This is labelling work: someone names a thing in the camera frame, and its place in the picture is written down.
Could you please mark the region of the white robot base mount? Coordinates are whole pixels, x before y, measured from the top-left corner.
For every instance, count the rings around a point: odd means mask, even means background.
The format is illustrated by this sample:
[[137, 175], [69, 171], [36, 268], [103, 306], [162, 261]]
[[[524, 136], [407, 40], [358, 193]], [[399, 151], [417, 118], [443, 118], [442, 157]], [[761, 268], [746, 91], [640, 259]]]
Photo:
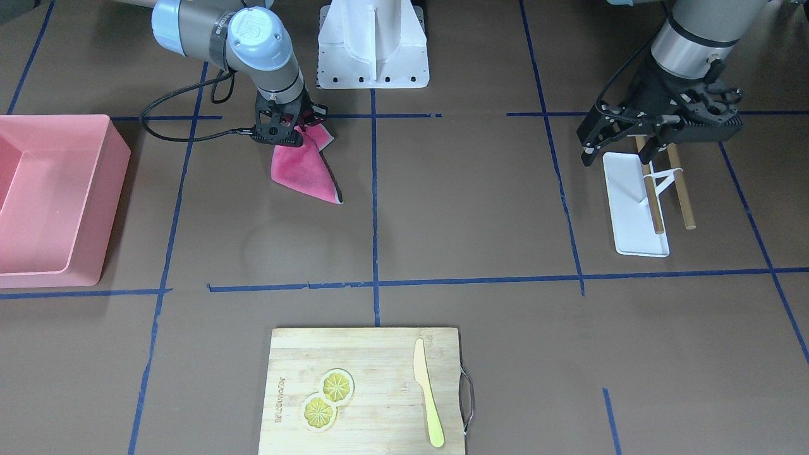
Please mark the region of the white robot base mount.
[[429, 84], [424, 9], [411, 1], [332, 1], [320, 9], [318, 44], [321, 89]]

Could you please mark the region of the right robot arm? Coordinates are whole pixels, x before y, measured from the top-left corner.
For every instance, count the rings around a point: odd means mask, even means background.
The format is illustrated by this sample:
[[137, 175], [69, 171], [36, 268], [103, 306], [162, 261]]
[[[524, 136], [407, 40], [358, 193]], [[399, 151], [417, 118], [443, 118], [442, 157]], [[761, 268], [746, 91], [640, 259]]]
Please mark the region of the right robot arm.
[[151, 9], [162, 48], [251, 78], [261, 100], [306, 108], [309, 96], [291, 35], [271, 1], [133, 1]]

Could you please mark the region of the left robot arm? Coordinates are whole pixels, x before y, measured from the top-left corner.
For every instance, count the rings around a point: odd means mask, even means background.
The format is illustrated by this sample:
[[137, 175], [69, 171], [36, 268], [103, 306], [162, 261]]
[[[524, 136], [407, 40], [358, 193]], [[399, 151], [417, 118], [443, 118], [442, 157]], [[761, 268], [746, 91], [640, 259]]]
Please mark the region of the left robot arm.
[[621, 104], [617, 137], [646, 135], [647, 164], [670, 144], [723, 142], [743, 122], [742, 92], [720, 78], [731, 50], [765, 11], [765, 1], [677, 1]]

